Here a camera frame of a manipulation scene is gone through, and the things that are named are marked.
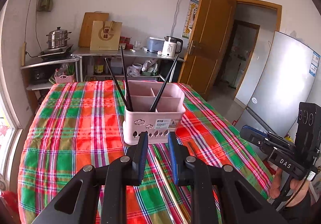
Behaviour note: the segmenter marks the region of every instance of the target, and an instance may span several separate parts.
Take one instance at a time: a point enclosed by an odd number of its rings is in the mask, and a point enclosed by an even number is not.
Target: stainless steel pot
[[[61,29],[60,27],[57,27],[57,30],[51,31],[48,36],[48,49],[56,49],[60,47],[67,46],[69,40],[68,34],[71,32],[68,32],[65,29]]]

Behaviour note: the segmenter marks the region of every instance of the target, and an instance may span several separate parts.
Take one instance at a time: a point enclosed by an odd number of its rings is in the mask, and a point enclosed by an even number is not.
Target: glass cup
[[[134,50],[140,49],[140,41],[134,41]]]

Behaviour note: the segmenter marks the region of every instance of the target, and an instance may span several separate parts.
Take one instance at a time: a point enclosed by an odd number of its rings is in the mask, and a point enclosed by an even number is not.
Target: metal bolt
[[[223,170],[225,170],[226,172],[232,172],[233,167],[231,165],[224,165]]]
[[[187,156],[186,157],[186,161],[187,162],[195,162],[196,161],[196,158],[194,156]]]
[[[121,162],[128,162],[130,160],[130,157],[128,157],[128,156],[122,156],[121,158],[120,158],[120,161]]]
[[[92,170],[92,165],[90,165],[90,164],[85,165],[82,169],[83,169],[83,171],[85,171],[85,172],[91,171],[91,170]]]

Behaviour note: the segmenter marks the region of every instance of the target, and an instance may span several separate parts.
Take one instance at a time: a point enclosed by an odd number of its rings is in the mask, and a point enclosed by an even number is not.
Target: giraffe height chart
[[[188,12],[187,12],[187,16],[186,16],[185,25],[184,25],[184,31],[183,31],[183,35],[182,35],[182,37],[184,37],[184,38],[189,39],[189,37],[191,35],[196,12],[198,9],[198,3],[199,2],[197,0],[191,0],[189,2]]]

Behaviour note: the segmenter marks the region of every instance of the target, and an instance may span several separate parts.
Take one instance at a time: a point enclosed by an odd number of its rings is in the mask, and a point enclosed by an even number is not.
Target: paper bag
[[[92,25],[90,50],[118,51],[121,26],[114,21],[94,21]]]

